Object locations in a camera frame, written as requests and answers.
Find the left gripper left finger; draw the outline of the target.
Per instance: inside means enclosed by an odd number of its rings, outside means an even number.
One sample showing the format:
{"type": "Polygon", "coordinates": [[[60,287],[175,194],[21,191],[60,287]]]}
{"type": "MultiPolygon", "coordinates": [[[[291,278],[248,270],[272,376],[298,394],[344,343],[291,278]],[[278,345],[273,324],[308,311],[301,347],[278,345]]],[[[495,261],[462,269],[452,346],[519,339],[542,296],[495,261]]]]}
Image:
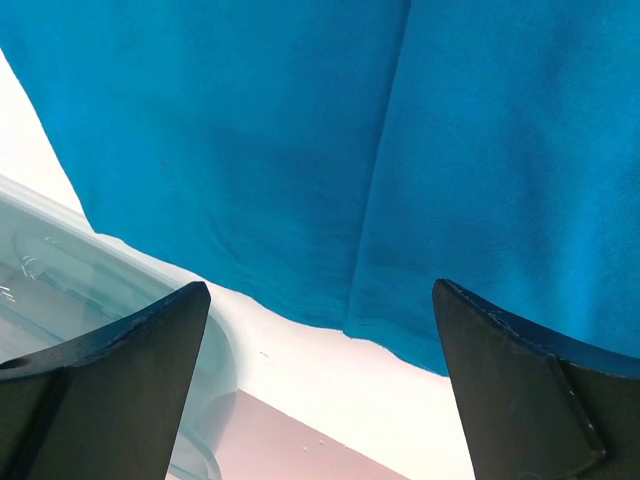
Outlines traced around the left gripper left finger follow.
{"type": "Polygon", "coordinates": [[[191,282],[1,365],[4,479],[166,476],[210,306],[191,282]]]}

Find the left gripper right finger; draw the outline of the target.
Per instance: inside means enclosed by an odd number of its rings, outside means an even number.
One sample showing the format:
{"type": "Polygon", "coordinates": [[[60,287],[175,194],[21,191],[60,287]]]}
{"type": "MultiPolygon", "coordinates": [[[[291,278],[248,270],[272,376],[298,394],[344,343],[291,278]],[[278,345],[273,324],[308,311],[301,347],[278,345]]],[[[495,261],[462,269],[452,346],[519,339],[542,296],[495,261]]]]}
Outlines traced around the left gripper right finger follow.
{"type": "Polygon", "coordinates": [[[445,279],[434,315],[478,479],[639,477],[639,361],[445,279]]]}

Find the blue t shirt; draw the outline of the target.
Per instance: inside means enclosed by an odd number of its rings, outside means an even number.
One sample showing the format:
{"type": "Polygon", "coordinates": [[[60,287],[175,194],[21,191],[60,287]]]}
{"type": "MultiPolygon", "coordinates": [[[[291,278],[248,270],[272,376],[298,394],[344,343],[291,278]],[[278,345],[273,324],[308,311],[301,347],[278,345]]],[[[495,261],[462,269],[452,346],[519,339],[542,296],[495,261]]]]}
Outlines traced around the blue t shirt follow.
{"type": "Polygon", "coordinates": [[[445,374],[447,278],[639,352],[635,1],[5,1],[92,228],[445,374]]]}

